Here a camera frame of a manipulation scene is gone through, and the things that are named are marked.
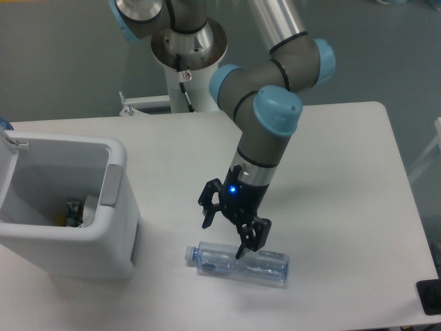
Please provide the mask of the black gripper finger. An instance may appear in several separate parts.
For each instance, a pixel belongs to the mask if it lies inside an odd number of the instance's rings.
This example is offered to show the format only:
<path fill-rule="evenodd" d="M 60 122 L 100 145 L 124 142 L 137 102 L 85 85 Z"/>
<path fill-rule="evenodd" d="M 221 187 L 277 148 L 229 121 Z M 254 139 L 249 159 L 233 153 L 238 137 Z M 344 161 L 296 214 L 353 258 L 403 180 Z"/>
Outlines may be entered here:
<path fill-rule="evenodd" d="M 204 220 L 202 229 L 211 226 L 215 214 L 221 210 L 220 203 L 213 203 L 213 197 L 223 189 L 223 185 L 219 179 L 212 179 L 205 184 L 203 191 L 198 199 L 198 204 L 203 208 Z"/>
<path fill-rule="evenodd" d="M 246 252 L 257 252 L 266 243 L 269 231 L 271 229 L 271 221 L 254 217 L 250 222 L 236 225 L 237 232 L 240 236 L 241 245 L 238 248 L 235 258 L 242 258 Z"/>

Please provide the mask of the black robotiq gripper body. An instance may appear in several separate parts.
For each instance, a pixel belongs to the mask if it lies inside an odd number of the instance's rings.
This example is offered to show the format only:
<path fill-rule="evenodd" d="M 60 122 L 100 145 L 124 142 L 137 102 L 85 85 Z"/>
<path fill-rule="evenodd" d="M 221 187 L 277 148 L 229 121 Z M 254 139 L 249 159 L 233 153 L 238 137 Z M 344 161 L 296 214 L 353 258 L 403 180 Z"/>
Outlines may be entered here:
<path fill-rule="evenodd" d="M 268 231 L 269 220 L 258 218 L 257 212 L 269 186 L 255 186 L 240 181 L 238 177 L 242 169 L 242 165 L 235 165 L 228 170 L 221 190 L 221 212 L 238 231 L 251 228 L 255 218 L 261 231 Z"/>

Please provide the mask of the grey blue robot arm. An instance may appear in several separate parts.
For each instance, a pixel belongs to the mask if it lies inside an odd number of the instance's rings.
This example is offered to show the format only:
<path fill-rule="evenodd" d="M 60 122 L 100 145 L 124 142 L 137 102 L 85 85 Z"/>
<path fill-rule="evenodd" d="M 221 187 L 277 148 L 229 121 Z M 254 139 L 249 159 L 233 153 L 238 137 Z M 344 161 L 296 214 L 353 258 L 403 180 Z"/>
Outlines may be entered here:
<path fill-rule="evenodd" d="M 242 135 L 224 181 L 203 188 L 203 227 L 221 212 L 236 226 L 236 253 L 261 249 L 271 221 L 258 208 L 296 131 L 301 90 L 328 80 L 336 58 L 323 39 L 307 33 L 293 1 L 250 1 L 269 61 L 252 71 L 222 65 L 223 27 L 210 18 L 206 1 L 111 1 L 110 9 L 129 41 L 149 37 L 162 65 L 172 112 L 223 111 Z"/>

